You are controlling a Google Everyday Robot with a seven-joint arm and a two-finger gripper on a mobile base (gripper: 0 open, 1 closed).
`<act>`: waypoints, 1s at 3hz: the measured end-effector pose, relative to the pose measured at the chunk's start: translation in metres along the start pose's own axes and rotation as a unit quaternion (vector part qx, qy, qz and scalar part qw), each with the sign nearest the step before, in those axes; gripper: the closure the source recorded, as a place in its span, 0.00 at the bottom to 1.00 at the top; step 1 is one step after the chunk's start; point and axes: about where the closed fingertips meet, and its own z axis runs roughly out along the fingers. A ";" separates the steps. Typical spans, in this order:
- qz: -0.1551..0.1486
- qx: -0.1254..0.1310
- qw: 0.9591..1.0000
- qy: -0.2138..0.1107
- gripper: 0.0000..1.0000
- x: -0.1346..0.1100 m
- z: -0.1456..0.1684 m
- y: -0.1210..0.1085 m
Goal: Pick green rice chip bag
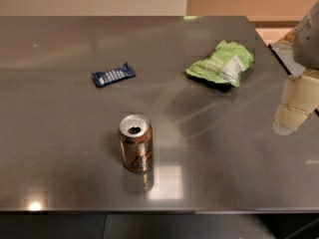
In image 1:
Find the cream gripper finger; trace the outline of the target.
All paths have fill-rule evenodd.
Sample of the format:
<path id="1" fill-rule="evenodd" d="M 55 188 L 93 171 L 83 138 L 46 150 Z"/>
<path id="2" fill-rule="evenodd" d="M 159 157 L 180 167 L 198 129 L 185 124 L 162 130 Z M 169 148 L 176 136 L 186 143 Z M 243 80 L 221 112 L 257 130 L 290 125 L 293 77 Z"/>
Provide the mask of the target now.
<path id="1" fill-rule="evenodd" d="M 297 130 L 319 107 L 319 71 L 306 69 L 300 76 L 289 76 L 284 85 L 273 124 L 279 135 Z"/>
<path id="2" fill-rule="evenodd" d="M 285 36 L 278 40 L 278 43 L 292 44 L 295 39 L 296 29 L 290 30 Z"/>

